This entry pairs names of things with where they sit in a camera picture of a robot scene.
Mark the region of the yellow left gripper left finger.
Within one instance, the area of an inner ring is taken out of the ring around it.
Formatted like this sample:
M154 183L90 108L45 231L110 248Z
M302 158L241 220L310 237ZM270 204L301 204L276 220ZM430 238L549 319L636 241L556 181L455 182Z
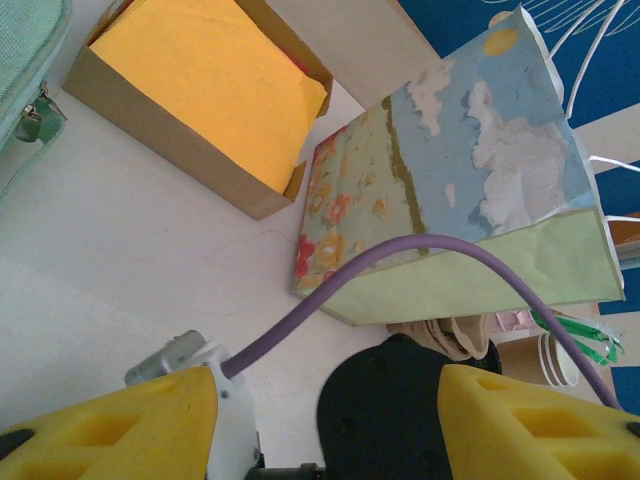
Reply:
M218 413L204 366L17 424L4 479L203 479Z

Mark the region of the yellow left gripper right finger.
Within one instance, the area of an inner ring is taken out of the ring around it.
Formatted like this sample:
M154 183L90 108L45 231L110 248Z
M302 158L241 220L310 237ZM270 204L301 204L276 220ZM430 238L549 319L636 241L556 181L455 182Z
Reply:
M465 365L443 368L438 415L456 479L636 479L637 416Z

